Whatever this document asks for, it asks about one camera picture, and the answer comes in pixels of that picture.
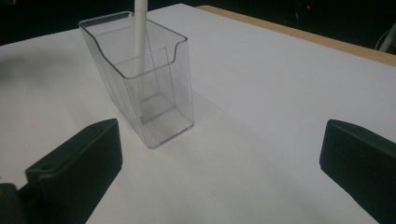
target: clear plastic container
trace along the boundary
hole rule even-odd
[[[111,100],[148,147],[193,126],[187,37],[147,20],[145,55],[134,57],[132,12],[78,25]]]

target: wooden table edge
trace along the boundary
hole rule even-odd
[[[279,25],[269,21],[263,21],[257,18],[249,17],[239,13],[231,12],[225,9],[212,6],[199,6],[201,10],[211,12],[223,17],[227,17],[236,21],[242,21],[252,25],[260,26],[265,29],[280,32],[285,35],[295,36],[322,46],[332,49],[338,49],[343,52],[354,54],[366,59],[374,60],[380,63],[396,66],[396,55],[388,54],[374,49],[367,49],[361,46],[349,44],[347,42],[331,39],[322,35],[315,35],[305,31],[300,31],[287,26]]]

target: black rubber pad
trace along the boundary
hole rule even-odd
[[[396,144],[360,126],[331,119],[319,163],[375,220],[396,223]]]

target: white surface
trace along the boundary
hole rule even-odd
[[[148,17],[189,38],[195,126],[143,147],[79,30],[0,47],[0,179],[117,118],[121,172],[89,223],[375,223],[321,172],[328,119],[396,141],[396,68],[177,5]]]

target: white rod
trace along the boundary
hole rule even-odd
[[[133,76],[142,74],[145,70],[145,46],[146,46],[146,19],[148,13],[148,0],[134,0],[134,59]],[[141,99],[144,97],[144,78],[140,77],[134,83],[136,90],[136,106],[141,117]]]

